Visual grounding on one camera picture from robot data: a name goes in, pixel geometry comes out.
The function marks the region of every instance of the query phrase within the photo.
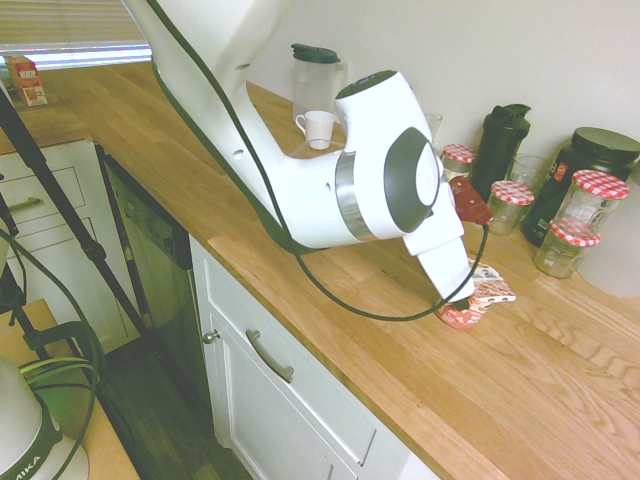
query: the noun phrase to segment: dark floor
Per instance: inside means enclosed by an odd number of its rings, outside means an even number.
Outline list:
[[[107,362],[101,403],[142,480],[251,480],[217,443],[210,415],[185,401],[139,340]]]

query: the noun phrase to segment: white cabinet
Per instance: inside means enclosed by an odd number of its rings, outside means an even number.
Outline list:
[[[42,152],[89,233],[104,247],[107,263],[116,278],[133,299],[133,288],[93,143],[73,142],[47,147]],[[0,173],[4,176],[0,192],[7,205],[24,205],[13,213],[20,230],[18,242],[71,291],[105,351],[137,337],[131,321],[117,304],[93,262],[82,251],[33,171],[18,154],[13,153],[0,157]],[[44,298],[58,322],[77,320],[62,292],[27,260],[24,263],[27,301]],[[22,287],[22,273],[11,252],[8,264]]]
[[[254,478],[437,478],[193,239],[191,251],[216,436]]]

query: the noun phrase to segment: window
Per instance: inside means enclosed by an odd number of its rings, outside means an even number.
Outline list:
[[[121,0],[0,0],[0,54],[39,70],[151,58]]]

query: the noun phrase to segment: drawer handle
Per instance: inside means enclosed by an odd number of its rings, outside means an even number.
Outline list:
[[[260,338],[260,332],[258,330],[247,330],[246,334],[249,342],[251,343],[251,346],[256,350],[256,353],[264,361],[264,363],[266,363],[267,366],[285,382],[293,382],[293,367],[283,367],[274,360],[274,358],[258,342],[258,339]]]
[[[22,203],[16,203],[15,205],[9,205],[9,212],[17,213],[28,208],[37,207],[43,204],[44,201],[41,198],[29,197]]]

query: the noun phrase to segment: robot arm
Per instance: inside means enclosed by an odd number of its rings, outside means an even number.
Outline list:
[[[336,109],[344,150],[297,160],[282,152],[246,92],[247,67],[286,0],[124,3],[151,45],[174,107],[276,241],[282,220],[308,249],[406,237],[443,298],[460,285],[469,272],[462,225],[441,184],[427,122],[400,73],[379,72],[343,89]],[[469,282],[453,300],[472,292]]]

